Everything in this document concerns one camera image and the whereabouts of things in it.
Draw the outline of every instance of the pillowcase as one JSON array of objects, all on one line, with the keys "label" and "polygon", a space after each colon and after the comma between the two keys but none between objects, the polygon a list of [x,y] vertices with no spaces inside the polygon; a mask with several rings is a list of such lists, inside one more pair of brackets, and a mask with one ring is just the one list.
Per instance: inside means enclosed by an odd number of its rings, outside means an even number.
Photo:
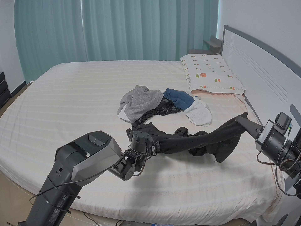
[{"label": "pillowcase", "polygon": [[221,55],[189,54],[181,58],[188,90],[242,95],[246,90]]}]

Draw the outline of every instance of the headboard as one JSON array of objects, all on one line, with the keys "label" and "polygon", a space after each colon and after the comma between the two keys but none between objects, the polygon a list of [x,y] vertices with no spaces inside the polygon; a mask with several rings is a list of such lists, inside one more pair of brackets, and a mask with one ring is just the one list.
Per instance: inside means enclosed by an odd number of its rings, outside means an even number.
[{"label": "headboard", "polygon": [[292,118],[291,138],[301,126],[301,67],[266,43],[224,26],[221,54],[243,86],[260,122],[281,111]]}]

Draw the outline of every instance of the white bed sheet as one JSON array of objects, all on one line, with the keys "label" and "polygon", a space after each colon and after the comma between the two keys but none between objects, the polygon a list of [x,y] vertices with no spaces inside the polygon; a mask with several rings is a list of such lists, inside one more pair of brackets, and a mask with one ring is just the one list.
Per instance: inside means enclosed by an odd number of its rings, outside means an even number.
[{"label": "white bed sheet", "polygon": [[[90,131],[103,130],[122,150],[131,124],[117,117],[122,96],[135,85],[186,90],[181,62],[103,61],[60,64],[23,92],[0,118],[0,169],[23,188],[38,193],[54,163],[55,150]],[[248,110],[243,96],[198,92],[212,111],[209,127],[195,126],[180,112],[146,123],[173,134],[211,132]],[[83,187],[72,208],[109,218],[163,224],[219,225],[233,218],[272,220],[281,203],[273,167],[259,164],[246,132],[223,162],[213,155],[160,154],[141,176],[122,181],[105,172]],[[268,160],[262,155],[261,160]],[[283,174],[279,174],[284,185]]]}]

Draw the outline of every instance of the teal curtain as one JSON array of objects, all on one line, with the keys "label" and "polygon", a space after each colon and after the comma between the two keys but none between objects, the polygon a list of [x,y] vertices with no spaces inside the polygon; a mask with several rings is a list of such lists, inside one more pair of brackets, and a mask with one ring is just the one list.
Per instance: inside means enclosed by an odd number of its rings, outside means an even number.
[{"label": "teal curtain", "polygon": [[26,81],[59,63],[179,60],[208,49],[218,0],[15,0]]},{"label": "teal curtain", "polygon": [[57,64],[87,61],[80,0],[15,0],[14,21],[26,82]]}]

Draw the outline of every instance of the floor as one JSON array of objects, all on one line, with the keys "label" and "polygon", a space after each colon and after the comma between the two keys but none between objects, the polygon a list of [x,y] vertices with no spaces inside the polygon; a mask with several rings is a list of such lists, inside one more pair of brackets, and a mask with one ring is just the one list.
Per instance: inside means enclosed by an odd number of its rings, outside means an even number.
[{"label": "floor", "polygon": [[[22,93],[30,84],[26,85],[10,99],[4,107],[0,109],[0,116],[3,115],[5,110],[11,103]],[[18,222],[26,220],[26,217],[31,209],[29,199],[33,196],[32,193],[23,189],[10,179],[8,179],[0,171],[0,226],[7,225],[9,222],[13,225],[17,225]],[[91,226],[96,225],[93,221],[87,219],[83,212],[70,209],[71,214],[66,214],[60,226]],[[98,222],[102,226],[115,226],[117,220],[111,218],[105,218],[101,216],[88,214],[89,217]],[[123,222],[122,226],[137,226],[136,223]],[[249,226],[249,222],[244,219],[234,219],[230,222],[223,224],[222,226]]]}]

